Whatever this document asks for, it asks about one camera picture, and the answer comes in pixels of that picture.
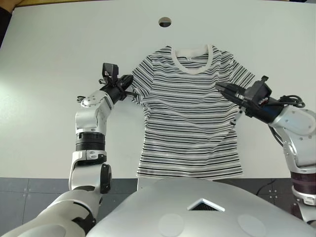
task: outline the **white collar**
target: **white collar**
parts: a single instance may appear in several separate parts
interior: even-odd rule
[[[189,69],[184,67],[179,60],[178,57],[198,57],[208,52],[208,59],[205,66],[200,67],[198,69]],[[174,64],[183,72],[188,74],[199,74],[202,72],[205,72],[212,64],[213,61],[213,46],[210,44],[207,44],[200,48],[195,49],[180,49],[180,50],[174,50],[173,47],[171,48],[171,58],[174,62]]]

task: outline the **vent grille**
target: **vent grille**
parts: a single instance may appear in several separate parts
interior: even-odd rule
[[[207,199],[200,198],[187,207],[188,211],[225,211],[225,208]]]
[[[218,210],[205,203],[200,203],[199,205],[191,209],[191,211],[218,211]]]

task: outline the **silver metal housing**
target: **silver metal housing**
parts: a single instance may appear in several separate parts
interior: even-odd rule
[[[213,211],[190,210],[201,198]],[[315,237],[302,220],[240,188],[162,179],[119,205],[88,237]]]

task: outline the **shirt sleeve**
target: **shirt sleeve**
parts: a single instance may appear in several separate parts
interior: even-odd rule
[[[134,80],[131,87],[133,92],[137,94],[136,98],[132,98],[132,101],[136,104],[146,105],[146,99],[150,94],[154,79],[154,68],[151,57],[147,56],[139,66],[133,70],[132,74]]]
[[[244,68],[239,62],[234,59],[232,60],[230,66],[230,83],[247,88],[254,77],[255,75]]]
[[[0,47],[5,36],[6,29],[9,26],[11,13],[0,7]]]

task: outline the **table surface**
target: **table surface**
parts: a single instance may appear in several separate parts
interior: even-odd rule
[[[230,51],[258,79],[270,77],[274,98],[297,94],[315,110],[315,7],[259,0],[118,0],[15,9],[0,53],[0,174],[67,178],[76,96],[99,88],[103,62],[129,74],[166,45],[211,43]],[[171,18],[170,27],[159,26],[163,16]],[[114,178],[135,178],[144,140],[142,107],[128,99],[117,103],[107,125]],[[265,124],[242,117],[237,133],[245,178],[289,177],[282,148]]]

